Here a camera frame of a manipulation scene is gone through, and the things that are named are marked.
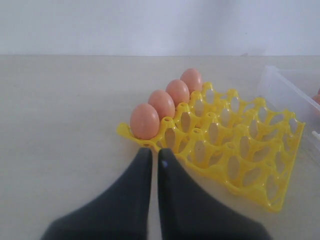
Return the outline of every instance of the plastic container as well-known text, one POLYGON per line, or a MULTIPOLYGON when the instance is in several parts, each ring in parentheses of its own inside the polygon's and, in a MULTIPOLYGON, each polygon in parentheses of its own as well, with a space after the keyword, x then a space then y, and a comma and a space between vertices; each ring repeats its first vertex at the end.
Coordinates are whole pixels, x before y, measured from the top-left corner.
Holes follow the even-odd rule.
POLYGON ((320 164, 320 105, 312 97, 320 88, 320 70, 288 70, 266 66, 256 95, 265 98, 278 111, 295 112, 305 122, 302 144, 320 164))

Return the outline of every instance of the yellow egg tray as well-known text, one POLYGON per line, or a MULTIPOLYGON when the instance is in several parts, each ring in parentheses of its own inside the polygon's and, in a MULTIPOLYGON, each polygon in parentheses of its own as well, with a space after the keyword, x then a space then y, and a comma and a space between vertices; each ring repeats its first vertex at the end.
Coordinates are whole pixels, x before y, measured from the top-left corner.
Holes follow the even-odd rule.
POLYGON ((171 148, 177 159, 271 212, 282 209, 305 123, 294 112, 271 111, 263 98, 239 98, 210 82, 164 117, 154 138, 140 140, 126 123, 117 133, 144 147, 171 148))

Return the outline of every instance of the table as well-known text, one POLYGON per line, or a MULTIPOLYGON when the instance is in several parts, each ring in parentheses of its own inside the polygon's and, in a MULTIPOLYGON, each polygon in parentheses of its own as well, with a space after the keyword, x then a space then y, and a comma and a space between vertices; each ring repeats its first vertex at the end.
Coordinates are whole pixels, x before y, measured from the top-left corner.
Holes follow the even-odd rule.
MULTIPOLYGON (((251 99, 265 65, 316 69, 320 57, 0 56, 0 239, 39 239, 54 219, 108 188, 139 148, 116 127, 153 90, 195 67, 216 90, 235 88, 251 99)), ((161 239, 156 156, 152 240, 161 239)), ((261 222, 274 239, 320 238, 320 167, 302 147, 279 213, 188 172, 219 201, 261 222)))

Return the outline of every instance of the egg tray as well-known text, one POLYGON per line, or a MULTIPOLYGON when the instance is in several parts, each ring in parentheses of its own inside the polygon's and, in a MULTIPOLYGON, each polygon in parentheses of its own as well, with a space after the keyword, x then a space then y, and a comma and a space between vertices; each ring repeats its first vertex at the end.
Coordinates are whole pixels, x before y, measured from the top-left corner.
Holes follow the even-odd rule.
POLYGON ((171 148, 187 167, 231 193, 271 212, 282 209, 305 126, 294 112, 271 111, 261 97, 244 101, 235 89, 217 92, 210 82, 175 111, 150 140, 135 138, 126 123, 117 133, 157 152, 171 148))

